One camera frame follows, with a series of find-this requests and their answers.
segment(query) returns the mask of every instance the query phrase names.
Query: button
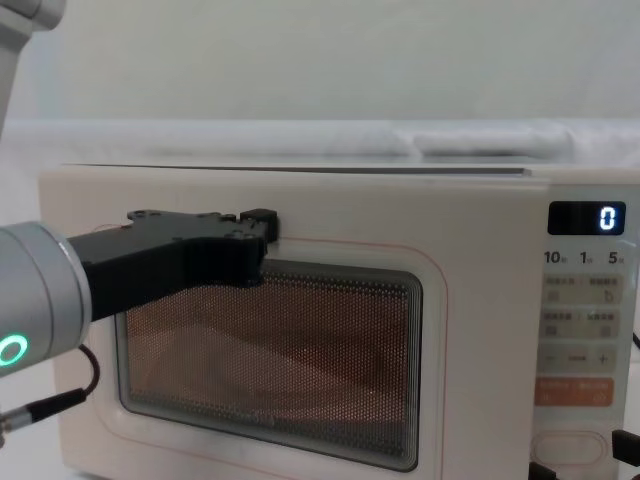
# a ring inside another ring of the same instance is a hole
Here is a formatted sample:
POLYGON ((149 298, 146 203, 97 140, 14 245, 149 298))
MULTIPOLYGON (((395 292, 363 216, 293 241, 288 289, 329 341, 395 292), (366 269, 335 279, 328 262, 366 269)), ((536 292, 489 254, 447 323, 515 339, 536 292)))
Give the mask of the button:
POLYGON ((538 372, 564 372, 566 354, 567 352, 563 345, 538 345, 538 372))
POLYGON ((616 369, 615 346, 594 347, 589 355, 590 373, 612 373, 616 369))
POLYGON ((584 314, 580 327, 584 338, 617 338, 620 330, 620 312, 618 310, 593 310, 584 314))
POLYGON ((622 301, 622 275, 545 275, 542 301, 547 305, 617 305, 622 301))
POLYGON ((544 309, 540 314, 540 337, 572 338, 580 321, 578 312, 544 309))
POLYGON ((606 440, 592 432, 544 432, 533 439, 534 461, 549 467, 594 465, 606 457, 606 440))
POLYGON ((609 407, 613 403, 612 378, 538 377, 538 407, 609 407))

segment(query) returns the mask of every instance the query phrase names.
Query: black cable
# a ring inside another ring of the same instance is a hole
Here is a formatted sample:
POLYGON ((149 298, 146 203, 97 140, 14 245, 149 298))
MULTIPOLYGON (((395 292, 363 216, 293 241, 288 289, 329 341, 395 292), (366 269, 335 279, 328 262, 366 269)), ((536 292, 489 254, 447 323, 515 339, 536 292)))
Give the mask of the black cable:
POLYGON ((100 381, 100 364, 98 363, 98 359, 93 354, 93 352, 89 350, 89 347, 87 347, 86 345, 80 345, 78 349, 87 356, 89 362, 91 362, 91 369, 93 371, 91 383, 89 383, 89 386, 84 389, 84 393, 88 397, 93 393, 93 391, 98 386, 98 382, 100 381))
POLYGON ((98 359, 86 345, 80 345, 78 349, 86 355, 91 363, 93 373, 89 386, 87 386, 87 388, 76 388, 75 390, 28 403, 24 408, 31 414, 31 423, 39 422, 76 405, 80 405, 98 386, 98 381, 100 380, 100 365, 98 359))
POLYGON ((624 430, 611 433, 613 458, 633 467, 640 467, 640 437, 624 430))
POLYGON ((536 462, 529 463, 528 480, 558 480, 556 472, 536 462))

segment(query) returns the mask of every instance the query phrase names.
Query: number 0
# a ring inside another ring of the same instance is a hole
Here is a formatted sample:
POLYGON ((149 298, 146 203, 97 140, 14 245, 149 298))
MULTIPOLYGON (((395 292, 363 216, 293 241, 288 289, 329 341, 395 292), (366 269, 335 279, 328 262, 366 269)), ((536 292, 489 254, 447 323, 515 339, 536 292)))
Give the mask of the number 0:
POLYGON ((616 209, 613 207, 602 207, 600 210, 600 228, 602 230, 612 230, 616 226, 616 209))

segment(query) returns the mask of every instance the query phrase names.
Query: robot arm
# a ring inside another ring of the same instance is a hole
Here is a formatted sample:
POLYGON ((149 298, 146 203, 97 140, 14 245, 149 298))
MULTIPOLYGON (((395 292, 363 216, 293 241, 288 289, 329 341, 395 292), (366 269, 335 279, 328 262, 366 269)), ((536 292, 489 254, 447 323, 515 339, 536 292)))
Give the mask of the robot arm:
POLYGON ((36 30, 55 28, 66 0, 0 0, 0 134, 18 58, 36 30))
POLYGON ((120 228, 65 239, 0 228, 0 377, 77 348, 90 322, 200 285, 260 280, 277 215, 138 210, 120 228))

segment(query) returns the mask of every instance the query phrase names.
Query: orange button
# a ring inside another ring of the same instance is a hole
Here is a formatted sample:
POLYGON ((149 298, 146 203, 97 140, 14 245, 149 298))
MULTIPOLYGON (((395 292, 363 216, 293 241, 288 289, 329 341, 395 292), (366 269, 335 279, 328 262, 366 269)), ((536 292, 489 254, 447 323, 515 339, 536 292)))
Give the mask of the orange button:
POLYGON ((611 378, 536 379, 535 404, 538 407, 608 407, 613 403, 611 378))

